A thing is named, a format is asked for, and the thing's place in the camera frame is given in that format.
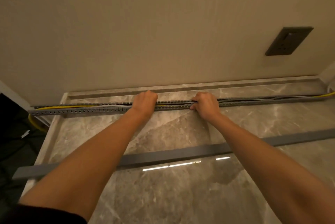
finger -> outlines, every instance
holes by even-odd
[[[198,110],[198,103],[194,103],[191,107],[190,110]]]

dark gray wall outlet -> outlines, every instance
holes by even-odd
[[[284,27],[265,55],[291,55],[313,27]]]

beige wall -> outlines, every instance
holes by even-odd
[[[319,74],[335,0],[0,0],[0,80],[31,104],[63,92]],[[283,26],[315,29],[266,57]]]

gray marble surface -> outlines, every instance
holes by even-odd
[[[309,94],[319,83],[290,83],[208,90],[217,97]],[[160,100],[190,99],[197,91],[160,93]],[[132,95],[71,100],[131,101]],[[259,137],[335,128],[334,99],[221,108],[221,112]],[[49,162],[59,162],[120,115],[66,118]],[[155,112],[128,145],[126,154],[224,142],[215,128],[191,110]],[[335,140],[280,147],[334,186]],[[115,172],[90,223],[279,223],[262,194],[233,154],[186,162],[189,165]]]

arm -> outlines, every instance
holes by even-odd
[[[66,157],[20,203],[76,213],[89,221],[129,141],[152,115],[156,100],[157,94],[150,91],[137,95],[130,110]]]
[[[199,92],[191,106],[224,136],[266,201],[283,223],[335,223],[335,193],[280,150],[220,113],[210,93]]]

